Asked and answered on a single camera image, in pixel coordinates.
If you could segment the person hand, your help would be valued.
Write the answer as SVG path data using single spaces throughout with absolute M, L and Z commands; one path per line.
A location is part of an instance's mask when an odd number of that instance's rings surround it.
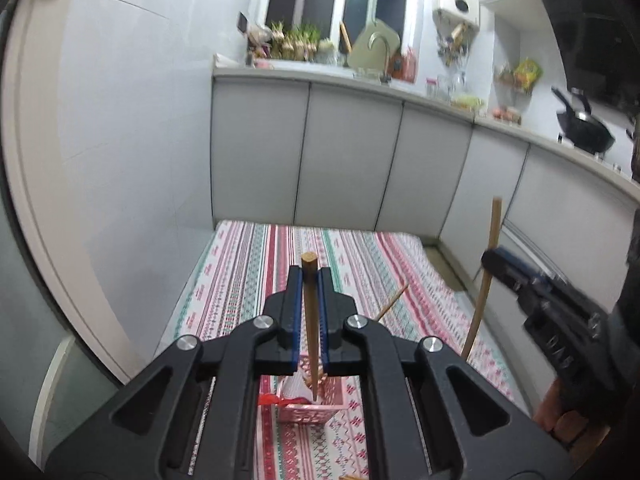
M 567 449 L 576 468 L 588 460 L 610 432 L 609 426 L 590 422 L 564 406 L 559 378 L 555 378 L 550 385 L 536 409 L 533 421 Z

